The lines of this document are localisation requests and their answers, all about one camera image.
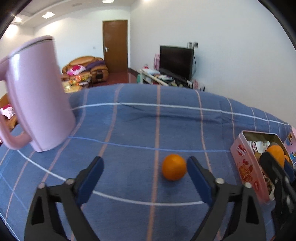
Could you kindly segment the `black television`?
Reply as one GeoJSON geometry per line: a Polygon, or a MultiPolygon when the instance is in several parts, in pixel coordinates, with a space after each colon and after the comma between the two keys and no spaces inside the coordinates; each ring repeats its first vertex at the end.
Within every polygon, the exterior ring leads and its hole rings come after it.
{"type": "Polygon", "coordinates": [[[160,46],[159,71],[166,75],[191,80],[194,50],[184,47],[160,46]]]}

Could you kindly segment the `brown wooden door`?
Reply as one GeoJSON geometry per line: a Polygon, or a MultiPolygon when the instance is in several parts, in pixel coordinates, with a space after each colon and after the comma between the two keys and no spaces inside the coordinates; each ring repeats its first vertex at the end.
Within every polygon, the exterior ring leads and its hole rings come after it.
{"type": "Polygon", "coordinates": [[[128,21],[103,21],[104,60],[110,73],[128,69],[128,21]]]}

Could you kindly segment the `white tv stand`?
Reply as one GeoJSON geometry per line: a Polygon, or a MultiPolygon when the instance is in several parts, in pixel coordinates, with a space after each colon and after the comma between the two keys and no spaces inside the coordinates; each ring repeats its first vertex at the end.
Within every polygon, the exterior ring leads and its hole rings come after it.
{"type": "Polygon", "coordinates": [[[205,91],[206,87],[203,83],[197,80],[182,80],[177,77],[171,77],[165,74],[161,74],[158,70],[153,69],[140,69],[137,71],[137,83],[161,85],[161,86],[174,86],[189,88],[193,90],[205,91]]]}

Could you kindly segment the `pink cartoon cup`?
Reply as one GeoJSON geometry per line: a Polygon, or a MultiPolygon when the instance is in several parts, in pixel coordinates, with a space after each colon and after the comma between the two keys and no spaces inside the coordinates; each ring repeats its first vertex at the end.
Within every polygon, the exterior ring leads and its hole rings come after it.
{"type": "Polygon", "coordinates": [[[292,127],[290,133],[288,134],[284,146],[288,152],[288,156],[290,157],[290,160],[292,161],[292,164],[295,165],[295,159],[296,159],[296,129],[292,127]]]}

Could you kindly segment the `pink electric kettle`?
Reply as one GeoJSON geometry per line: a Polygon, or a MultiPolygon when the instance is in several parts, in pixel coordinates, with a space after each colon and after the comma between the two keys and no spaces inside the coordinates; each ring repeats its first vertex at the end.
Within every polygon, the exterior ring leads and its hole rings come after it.
{"type": "Polygon", "coordinates": [[[36,152],[60,145],[74,130],[75,116],[64,92],[51,36],[26,42],[1,59],[1,80],[23,132],[13,136],[1,120],[1,140],[13,150],[36,152]]]}

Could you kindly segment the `blue plaid tablecloth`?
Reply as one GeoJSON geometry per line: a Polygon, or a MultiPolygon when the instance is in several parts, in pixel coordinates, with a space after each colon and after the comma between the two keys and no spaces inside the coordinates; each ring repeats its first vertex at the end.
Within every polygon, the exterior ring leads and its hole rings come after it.
{"type": "Polygon", "coordinates": [[[77,126],[47,152],[1,147],[1,220],[23,240],[37,186],[75,177],[96,156],[104,171],[82,210],[101,240],[190,240],[208,206],[189,176],[170,182],[170,154],[194,156],[215,177],[240,183],[230,153],[242,131],[275,133],[288,123],[223,96],[177,87],[121,84],[69,95],[77,126]]]}

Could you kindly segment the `small orange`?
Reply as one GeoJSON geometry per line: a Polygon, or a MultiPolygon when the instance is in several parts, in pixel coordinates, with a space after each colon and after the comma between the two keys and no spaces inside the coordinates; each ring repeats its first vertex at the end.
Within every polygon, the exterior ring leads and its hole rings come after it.
{"type": "Polygon", "coordinates": [[[285,166],[285,153],[281,146],[279,146],[277,143],[271,143],[266,151],[273,156],[273,158],[278,162],[278,164],[281,166],[281,168],[284,168],[285,166]]]}
{"type": "Polygon", "coordinates": [[[170,154],[162,163],[162,174],[169,181],[178,181],[187,173],[187,164],[183,157],[170,154]]]}

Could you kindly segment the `cluttered coffee table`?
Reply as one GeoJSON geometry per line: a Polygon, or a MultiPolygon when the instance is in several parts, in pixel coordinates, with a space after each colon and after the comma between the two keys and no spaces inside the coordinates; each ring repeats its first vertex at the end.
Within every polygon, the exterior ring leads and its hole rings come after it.
{"type": "Polygon", "coordinates": [[[88,88],[92,79],[91,74],[75,75],[75,76],[63,76],[62,86],[65,93],[74,93],[80,90],[88,88]]]}

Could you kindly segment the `brown leather sofa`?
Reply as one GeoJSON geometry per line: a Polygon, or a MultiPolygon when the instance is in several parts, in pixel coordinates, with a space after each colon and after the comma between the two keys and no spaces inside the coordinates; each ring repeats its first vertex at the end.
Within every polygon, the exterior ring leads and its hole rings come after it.
{"type": "Polygon", "coordinates": [[[67,81],[75,76],[91,76],[93,83],[107,81],[109,69],[100,57],[82,56],[69,62],[62,68],[62,80],[67,81]]]}

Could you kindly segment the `pink metal tin box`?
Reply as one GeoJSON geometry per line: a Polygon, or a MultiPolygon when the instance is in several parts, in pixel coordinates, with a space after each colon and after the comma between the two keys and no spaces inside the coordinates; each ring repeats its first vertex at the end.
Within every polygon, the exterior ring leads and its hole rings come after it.
{"type": "Polygon", "coordinates": [[[293,166],[283,142],[275,133],[242,131],[230,148],[242,183],[250,183],[257,197],[263,203],[274,199],[274,185],[259,163],[261,154],[271,143],[281,146],[285,153],[285,160],[293,166]]]}

